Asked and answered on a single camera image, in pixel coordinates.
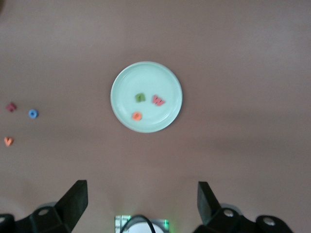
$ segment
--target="wire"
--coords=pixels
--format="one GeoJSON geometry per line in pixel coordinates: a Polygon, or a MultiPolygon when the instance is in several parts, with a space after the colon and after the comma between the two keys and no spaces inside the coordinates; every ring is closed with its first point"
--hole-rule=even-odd
{"type": "Polygon", "coordinates": [[[152,225],[152,222],[147,218],[145,217],[144,215],[135,215],[133,217],[131,217],[126,223],[125,225],[121,228],[120,230],[120,233],[123,233],[123,231],[126,229],[126,227],[128,226],[128,224],[135,218],[142,218],[145,220],[145,222],[148,224],[150,230],[152,233],[156,233],[155,229],[154,229],[154,226],[152,225]]]}

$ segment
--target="light blue plate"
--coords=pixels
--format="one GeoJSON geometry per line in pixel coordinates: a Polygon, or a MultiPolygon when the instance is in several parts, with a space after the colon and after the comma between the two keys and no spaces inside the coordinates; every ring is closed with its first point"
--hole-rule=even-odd
{"type": "Polygon", "coordinates": [[[127,128],[152,133],[169,126],[177,117],[182,104],[182,90],[176,76],[155,62],[138,62],[125,68],[115,79],[110,94],[111,106],[118,120],[127,128]],[[137,102],[143,93],[145,101],[137,102]],[[157,106],[153,96],[164,104],[157,106]],[[141,120],[132,115],[140,112],[141,120]]]}

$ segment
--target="small toy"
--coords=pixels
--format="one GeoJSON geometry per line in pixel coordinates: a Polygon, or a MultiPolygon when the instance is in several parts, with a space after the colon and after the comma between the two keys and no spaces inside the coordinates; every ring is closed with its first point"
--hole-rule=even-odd
{"type": "Polygon", "coordinates": [[[143,93],[139,93],[135,95],[135,98],[136,98],[136,102],[142,102],[146,100],[145,95],[143,93]]]}
{"type": "Polygon", "coordinates": [[[165,101],[159,98],[157,95],[154,95],[152,103],[155,103],[157,106],[161,106],[165,103],[165,101]]]}
{"type": "Polygon", "coordinates": [[[5,145],[6,145],[7,147],[9,147],[9,146],[13,143],[13,138],[11,138],[11,137],[5,137],[5,138],[4,138],[4,142],[5,142],[5,145]]]}
{"type": "Polygon", "coordinates": [[[141,120],[141,117],[142,115],[140,112],[134,112],[132,115],[133,120],[136,120],[136,121],[141,120]]]}
{"type": "Polygon", "coordinates": [[[6,106],[6,109],[9,111],[9,112],[13,112],[14,110],[16,110],[16,105],[12,102],[10,102],[7,106],[6,106]]]}
{"type": "Polygon", "coordinates": [[[29,110],[28,112],[28,116],[31,118],[31,119],[36,119],[38,117],[39,113],[36,109],[31,109],[29,110]]]}

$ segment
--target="round blue bead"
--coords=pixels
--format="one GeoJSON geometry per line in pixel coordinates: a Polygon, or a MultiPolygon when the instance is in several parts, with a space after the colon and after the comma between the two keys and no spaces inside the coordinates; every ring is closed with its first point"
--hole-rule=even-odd
{"type": "Polygon", "coordinates": [[[38,111],[36,109],[31,109],[29,110],[28,112],[28,116],[31,118],[31,119],[35,119],[37,118],[39,115],[38,111]]]}

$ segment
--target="orange heart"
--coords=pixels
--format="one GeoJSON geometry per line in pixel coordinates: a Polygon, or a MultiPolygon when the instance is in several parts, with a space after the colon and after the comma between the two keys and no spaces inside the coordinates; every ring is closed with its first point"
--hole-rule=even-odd
{"type": "Polygon", "coordinates": [[[4,142],[5,142],[5,145],[6,145],[7,147],[9,147],[9,146],[13,143],[13,138],[11,138],[11,137],[5,137],[5,138],[4,138],[4,142]]]}

